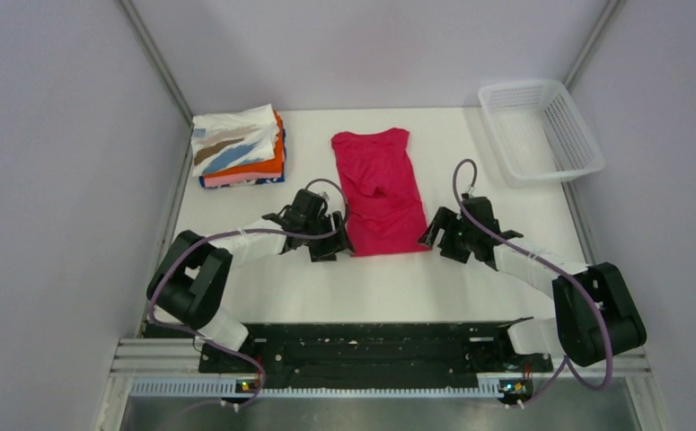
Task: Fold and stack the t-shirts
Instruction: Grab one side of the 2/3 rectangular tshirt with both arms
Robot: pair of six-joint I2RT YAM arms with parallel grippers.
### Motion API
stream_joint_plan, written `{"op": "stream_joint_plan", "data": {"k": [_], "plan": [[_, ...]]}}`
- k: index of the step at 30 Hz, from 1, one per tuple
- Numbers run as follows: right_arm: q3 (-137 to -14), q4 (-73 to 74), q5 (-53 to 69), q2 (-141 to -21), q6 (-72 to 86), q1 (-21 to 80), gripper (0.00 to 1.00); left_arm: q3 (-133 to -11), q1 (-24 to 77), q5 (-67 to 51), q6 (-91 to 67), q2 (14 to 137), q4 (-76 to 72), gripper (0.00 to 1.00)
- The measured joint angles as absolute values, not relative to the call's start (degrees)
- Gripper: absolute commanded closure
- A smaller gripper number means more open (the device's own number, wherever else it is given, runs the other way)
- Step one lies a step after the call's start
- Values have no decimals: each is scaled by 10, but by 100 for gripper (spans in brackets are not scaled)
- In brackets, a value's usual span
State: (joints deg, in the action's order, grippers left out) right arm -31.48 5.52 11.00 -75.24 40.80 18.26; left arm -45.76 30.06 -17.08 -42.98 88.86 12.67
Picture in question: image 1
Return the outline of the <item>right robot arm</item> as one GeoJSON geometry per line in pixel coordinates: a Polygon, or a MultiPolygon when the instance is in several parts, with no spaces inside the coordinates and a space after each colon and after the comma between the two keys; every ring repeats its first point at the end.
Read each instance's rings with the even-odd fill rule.
{"type": "Polygon", "coordinates": [[[615,265],[565,259],[517,231],[501,230],[488,198],[465,194],[462,204],[458,212],[438,208],[418,244],[437,246],[441,256],[461,263],[475,258],[553,302],[553,317],[507,325],[507,336],[493,346],[500,367],[516,370],[532,354],[567,356],[589,366],[608,353],[619,355],[646,343],[646,327],[615,265]]]}

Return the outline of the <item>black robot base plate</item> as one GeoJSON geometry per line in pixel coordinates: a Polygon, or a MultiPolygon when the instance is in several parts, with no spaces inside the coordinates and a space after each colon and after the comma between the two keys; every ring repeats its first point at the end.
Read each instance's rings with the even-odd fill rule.
{"type": "Polygon", "coordinates": [[[250,323],[241,353],[248,363],[193,341],[203,374],[243,374],[262,365],[265,388],[411,390],[474,388],[486,373],[552,371],[541,354],[519,355],[507,324],[250,323]]]}

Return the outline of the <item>crimson red t-shirt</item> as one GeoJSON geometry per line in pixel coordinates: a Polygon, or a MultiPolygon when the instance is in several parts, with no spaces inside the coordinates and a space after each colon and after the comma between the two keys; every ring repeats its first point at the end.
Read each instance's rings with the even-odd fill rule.
{"type": "Polygon", "coordinates": [[[348,199],[348,238],[357,257],[427,251],[427,218],[407,153],[410,132],[339,132],[330,140],[348,199]]]}

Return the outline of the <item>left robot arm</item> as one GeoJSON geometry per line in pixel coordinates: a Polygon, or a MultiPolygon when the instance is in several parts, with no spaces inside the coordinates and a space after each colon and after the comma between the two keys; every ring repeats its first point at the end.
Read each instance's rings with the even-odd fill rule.
{"type": "Polygon", "coordinates": [[[350,217],[349,206],[330,211],[325,196],[304,188],[281,210],[242,228],[207,236],[180,232],[147,286],[148,320],[202,339],[234,371],[252,365],[264,375],[248,328],[222,305],[231,271],[300,247],[352,252],[350,217]]]}

